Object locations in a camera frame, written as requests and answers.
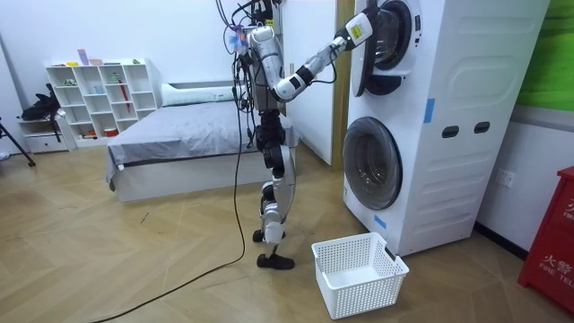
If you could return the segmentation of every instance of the white laundry basket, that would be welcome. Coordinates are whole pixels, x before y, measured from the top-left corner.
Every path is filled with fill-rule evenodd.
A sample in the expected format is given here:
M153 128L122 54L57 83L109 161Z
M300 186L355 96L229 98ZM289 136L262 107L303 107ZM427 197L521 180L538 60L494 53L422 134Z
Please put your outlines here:
M317 283L331 319L396 303L409 268L375 232L315 243Z

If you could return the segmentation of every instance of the stacked washing machine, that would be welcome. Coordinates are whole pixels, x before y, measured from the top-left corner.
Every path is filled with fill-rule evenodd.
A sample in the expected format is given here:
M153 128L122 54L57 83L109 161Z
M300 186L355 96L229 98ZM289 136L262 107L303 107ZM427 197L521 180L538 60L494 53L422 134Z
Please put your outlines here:
M344 202L401 256L470 236L548 0L356 0Z

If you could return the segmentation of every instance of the gray bedsheet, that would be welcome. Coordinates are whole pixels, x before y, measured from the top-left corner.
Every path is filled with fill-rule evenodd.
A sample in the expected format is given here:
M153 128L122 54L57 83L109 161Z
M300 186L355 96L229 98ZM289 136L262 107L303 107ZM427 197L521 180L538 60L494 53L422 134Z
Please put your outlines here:
M242 152L254 152L255 143L247 148L247 116L245 113L240 116ZM260 123L257 112L255 121ZM285 143L296 146L299 132L288 118L281 116L281 122L285 128ZM161 108L109 141L106 181L111 181L120 164L237 153L238 143L233 101Z

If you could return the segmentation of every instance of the white bed frame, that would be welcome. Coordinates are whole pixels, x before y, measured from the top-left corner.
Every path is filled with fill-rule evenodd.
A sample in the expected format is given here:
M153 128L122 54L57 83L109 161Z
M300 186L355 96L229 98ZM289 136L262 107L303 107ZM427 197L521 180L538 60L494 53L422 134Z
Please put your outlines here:
M178 88L209 88L223 82L177 83ZM291 148L295 160L295 148ZM137 166L118 165L113 182L121 202L233 186L237 154L166 161ZM271 180L260 152L241 154L238 184Z

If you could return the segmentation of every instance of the washing machine door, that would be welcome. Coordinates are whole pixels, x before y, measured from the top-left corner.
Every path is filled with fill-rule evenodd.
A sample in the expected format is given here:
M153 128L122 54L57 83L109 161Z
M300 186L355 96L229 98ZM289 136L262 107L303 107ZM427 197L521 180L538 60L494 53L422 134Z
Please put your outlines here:
M403 181L395 139L375 118L351 123L343 146L344 174L357 199L372 210L391 206Z
M357 0L355 13L378 6L377 0ZM353 94L361 96L365 89L376 95L386 95L401 85L401 75L374 74L396 67L411 43L413 18L404 0L386 0L379 7L379 24L373 35L352 53Z

